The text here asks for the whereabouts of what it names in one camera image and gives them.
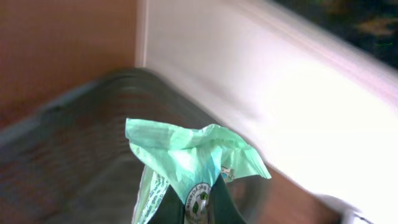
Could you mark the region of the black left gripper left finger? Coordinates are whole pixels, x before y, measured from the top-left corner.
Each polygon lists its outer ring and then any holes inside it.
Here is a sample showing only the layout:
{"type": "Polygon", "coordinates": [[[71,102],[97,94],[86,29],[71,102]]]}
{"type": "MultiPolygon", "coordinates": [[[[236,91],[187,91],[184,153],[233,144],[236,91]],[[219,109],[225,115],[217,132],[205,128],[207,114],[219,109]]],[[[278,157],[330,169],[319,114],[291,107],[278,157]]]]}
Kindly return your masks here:
{"type": "Polygon", "coordinates": [[[183,224],[184,204],[169,186],[154,216],[148,224],[183,224]]]}

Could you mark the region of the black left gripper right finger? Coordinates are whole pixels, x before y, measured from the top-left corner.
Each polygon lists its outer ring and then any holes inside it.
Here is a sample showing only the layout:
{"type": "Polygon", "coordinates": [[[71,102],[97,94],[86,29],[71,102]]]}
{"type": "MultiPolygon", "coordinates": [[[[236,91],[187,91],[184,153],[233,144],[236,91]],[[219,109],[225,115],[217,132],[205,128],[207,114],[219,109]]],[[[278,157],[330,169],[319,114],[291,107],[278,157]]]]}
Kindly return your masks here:
{"type": "Polygon", "coordinates": [[[246,224],[244,218],[237,211],[221,175],[218,176],[210,191],[208,223],[246,224]]]}

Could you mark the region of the green wipes pack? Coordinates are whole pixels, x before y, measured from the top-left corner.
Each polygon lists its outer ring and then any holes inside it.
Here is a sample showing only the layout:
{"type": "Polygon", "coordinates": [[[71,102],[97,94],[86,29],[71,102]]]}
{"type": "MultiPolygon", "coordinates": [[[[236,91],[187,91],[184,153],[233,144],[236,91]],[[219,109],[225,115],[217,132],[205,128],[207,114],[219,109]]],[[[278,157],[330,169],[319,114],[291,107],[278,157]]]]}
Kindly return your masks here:
{"type": "Polygon", "coordinates": [[[183,224],[208,223],[210,191],[219,175],[244,221],[254,221],[271,176],[257,151],[238,134],[217,124],[188,129],[127,119],[126,137],[144,165],[133,223],[148,224],[169,186],[184,204],[183,224]]]}

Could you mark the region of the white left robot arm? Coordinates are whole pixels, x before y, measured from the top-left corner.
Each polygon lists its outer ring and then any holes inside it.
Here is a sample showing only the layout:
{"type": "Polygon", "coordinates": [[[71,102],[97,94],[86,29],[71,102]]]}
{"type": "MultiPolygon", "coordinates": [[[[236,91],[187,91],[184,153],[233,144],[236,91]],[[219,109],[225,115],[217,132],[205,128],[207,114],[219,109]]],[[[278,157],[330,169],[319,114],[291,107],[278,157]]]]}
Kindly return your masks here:
{"type": "Polygon", "coordinates": [[[137,59],[335,209],[397,222],[397,71],[272,1],[139,1],[137,59]]]}

